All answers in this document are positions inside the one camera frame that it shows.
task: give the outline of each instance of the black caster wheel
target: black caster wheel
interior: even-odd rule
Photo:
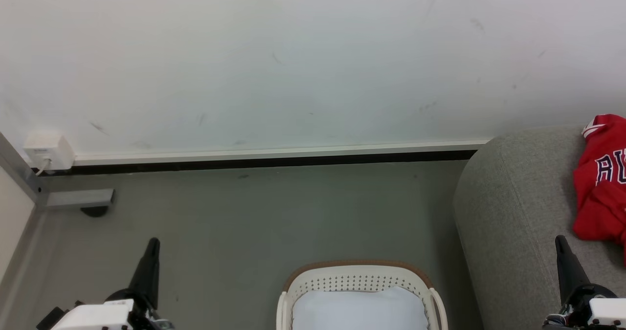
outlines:
[[[103,207],[90,207],[90,208],[80,208],[80,211],[85,213],[88,217],[101,217],[107,213],[109,207],[107,205]]]

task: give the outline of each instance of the black baseboard strip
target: black baseboard strip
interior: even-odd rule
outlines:
[[[182,163],[148,163],[121,165],[90,165],[59,170],[42,176],[131,174],[135,172],[161,172],[186,170],[217,170],[222,168],[295,167],[307,165],[338,165],[363,163],[397,163],[410,161],[467,160],[476,150],[446,152],[419,152],[394,154],[357,154],[338,156],[311,156],[305,158],[242,159],[219,161],[190,161]]]

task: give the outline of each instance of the brown basket rim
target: brown basket rim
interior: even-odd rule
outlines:
[[[416,274],[417,276],[419,276],[420,279],[422,279],[422,281],[425,283],[426,288],[434,288],[434,285],[432,285],[432,282],[430,281],[428,276],[422,270],[414,267],[413,265],[409,263],[398,262],[398,261],[385,261],[385,260],[380,260],[380,259],[355,259],[355,260],[328,261],[328,262],[317,262],[317,263],[307,264],[303,267],[296,269],[295,272],[291,273],[291,275],[287,279],[287,282],[285,283],[285,286],[282,290],[284,292],[288,292],[289,287],[291,286],[291,283],[293,283],[295,278],[300,276],[300,274],[302,274],[303,272],[313,270],[315,268],[341,267],[341,266],[349,266],[349,265],[380,265],[380,266],[385,266],[385,267],[405,268],[413,272],[413,274]]]

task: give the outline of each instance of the red sweatshirt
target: red sweatshirt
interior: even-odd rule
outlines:
[[[583,240],[626,244],[626,119],[595,116],[582,132],[586,148],[574,171],[579,213],[574,232]]]

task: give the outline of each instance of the floor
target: floor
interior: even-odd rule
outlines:
[[[49,178],[115,188],[109,214],[49,212],[14,314],[101,303],[161,240],[159,314],[179,329],[270,330],[284,281],[334,259],[405,261],[431,277],[451,329],[482,328],[452,216],[465,161]]]

